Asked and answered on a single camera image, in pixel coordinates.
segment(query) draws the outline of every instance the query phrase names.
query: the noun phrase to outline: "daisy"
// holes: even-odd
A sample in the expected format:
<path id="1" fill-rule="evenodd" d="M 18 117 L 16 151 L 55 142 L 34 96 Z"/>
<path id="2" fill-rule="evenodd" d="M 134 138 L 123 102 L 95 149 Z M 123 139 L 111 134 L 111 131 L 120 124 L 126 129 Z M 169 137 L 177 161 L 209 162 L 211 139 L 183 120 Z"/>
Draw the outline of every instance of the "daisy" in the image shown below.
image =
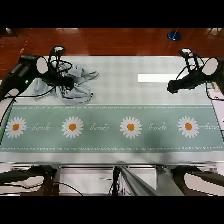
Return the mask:
<path id="1" fill-rule="evenodd" d="M 69 117 L 68 119 L 66 119 L 65 122 L 63 122 L 62 125 L 62 131 L 64 132 L 63 135 L 66 135 L 66 138 L 70 137 L 71 138 L 75 138 L 76 136 L 79 136 L 80 134 L 82 134 L 82 130 L 83 130 L 83 122 L 81 119 L 79 119 L 78 117 Z"/>
<path id="2" fill-rule="evenodd" d="M 194 138 L 197 136 L 198 132 L 198 124 L 197 121 L 194 120 L 194 118 L 190 117 L 182 117 L 178 121 L 179 131 L 182 131 L 182 135 L 185 135 L 185 137 Z"/>
<path id="3" fill-rule="evenodd" d="M 135 119 L 134 117 L 126 117 L 126 119 L 123 119 L 120 125 L 121 129 L 120 131 L 123 132 L 123 135 L 126 135 L 126 138 L 135 138 L 136 136 L 139 136 L 141 134 L 142 125 L 138 119 Z"/>
<path id="4" fill-rule="evenodd" d="M 6 126 L 6 135 L 8 138 L 17 138 L 26 130 L 26 121 L 21 117 L 14 117 Z"/>

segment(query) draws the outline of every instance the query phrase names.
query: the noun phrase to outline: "crumpled cloth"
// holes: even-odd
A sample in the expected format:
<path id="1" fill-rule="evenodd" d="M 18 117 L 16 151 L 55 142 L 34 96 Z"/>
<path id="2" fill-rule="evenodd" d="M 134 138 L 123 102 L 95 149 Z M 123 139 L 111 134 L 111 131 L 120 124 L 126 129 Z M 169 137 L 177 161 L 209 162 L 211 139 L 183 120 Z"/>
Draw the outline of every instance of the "crumpled cloth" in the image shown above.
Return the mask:
<path id="1" fill-rule="evenodd" d="M 60 70 L 64 70 L 69 68 L 70 65 L 59 63 Z M 93 93 L 91 90 L 83 85 L 84 82 L 94 79 L 99 75 L 97 71 L 88 72 L 81 65 L 76 64 L 72 66 L 72 68 L 68 72 L 62 72 L 63 76 L 69 75 L 74 76 L 74 88 L 72 90 L 65 90 L 64 88 L 57 86 L 56 94 L 65 104 L 78 104 L 85 103 L 91 100 Z M 52 89 L 52 86 L 48 86 L 42 79 L 37 78 L 34 80 L 34 90 L 33 95 L 41 95 L 47 91 Z"/>

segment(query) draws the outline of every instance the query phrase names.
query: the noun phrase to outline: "white rectangle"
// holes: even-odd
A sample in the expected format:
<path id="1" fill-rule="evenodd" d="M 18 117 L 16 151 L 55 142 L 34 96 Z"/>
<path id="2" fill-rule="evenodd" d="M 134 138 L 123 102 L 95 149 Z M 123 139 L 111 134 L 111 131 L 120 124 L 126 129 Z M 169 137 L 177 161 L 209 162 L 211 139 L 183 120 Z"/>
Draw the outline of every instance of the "white rectangle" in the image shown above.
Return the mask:
<path id="1" fill-rule="evenodd" d="M 175 80 L 177 74 L 138 74 L 138 82 L 169 82 Z"/>

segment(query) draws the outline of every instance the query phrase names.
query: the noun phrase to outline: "blue object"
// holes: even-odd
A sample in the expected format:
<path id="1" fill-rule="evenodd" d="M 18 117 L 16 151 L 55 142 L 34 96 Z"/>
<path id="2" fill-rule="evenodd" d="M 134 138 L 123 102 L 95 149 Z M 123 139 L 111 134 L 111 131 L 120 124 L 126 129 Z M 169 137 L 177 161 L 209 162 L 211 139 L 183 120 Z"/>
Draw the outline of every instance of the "blue object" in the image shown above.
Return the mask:
<path id="1" fill-rule="evenodd" d="M 181 40 L 181 35 L 179 32 L 176 32 L 176 31 L 171 31 L 167 34 L 167 37 L 170 39 L 170 40 L 173 40 L 173 41 L 179 41 Z"/>

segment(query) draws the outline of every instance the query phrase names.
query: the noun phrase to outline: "white daisy flower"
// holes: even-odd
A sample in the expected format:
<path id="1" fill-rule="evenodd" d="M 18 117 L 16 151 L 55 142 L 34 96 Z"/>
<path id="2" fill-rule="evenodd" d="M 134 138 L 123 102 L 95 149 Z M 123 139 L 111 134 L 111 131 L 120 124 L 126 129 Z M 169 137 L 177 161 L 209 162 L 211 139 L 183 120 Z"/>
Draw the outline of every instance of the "white daisy flower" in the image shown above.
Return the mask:
<path id="1" fill-rule="evenodd" d="M 198 124 L 197 121 L 194 120 L 194 118 L 190 117 L 182 117 L 178 121 L 179 131 L 182 131 L 182 135 L 185 135 L 185 137 L 194 138 L 197 136 L 198 132 Z"/>
<path id="2" fill-rule="evenodd" d="M 141 134 L 140 131 L 142 130 L 140 121 L 134 117 L 126 117 L 126 119 L 123 119 L 120 127 L 120 131 L 123 132 L 123 135 L 126 135 L 126 138 L 130 139 L 139 136 Z"/>
<path id="3" fill-rule="evenodd" d="M 5 131 L 8 138 L 17 138 L 23 134 L 26 128 L 26 121 L 24 119 L 21 117 L 14 117 L 14 119 L 8 122 Z"/>
<path id="4" fill-rule="evenodd" d="M 66 138 L 70 137 L 71 138 L 75 138 L 76 136 L 79 136 L 80 134 L 82 134 L 82 130 L 83 130 L 83 122 L 81 119 L 79 119 L 78 117 L 69 117 L 68 119 L 66 119 L 65 122 L 63 122 L 62 125 L 62 131 L 64 132 L 63 135 L 66 135 Z"/>

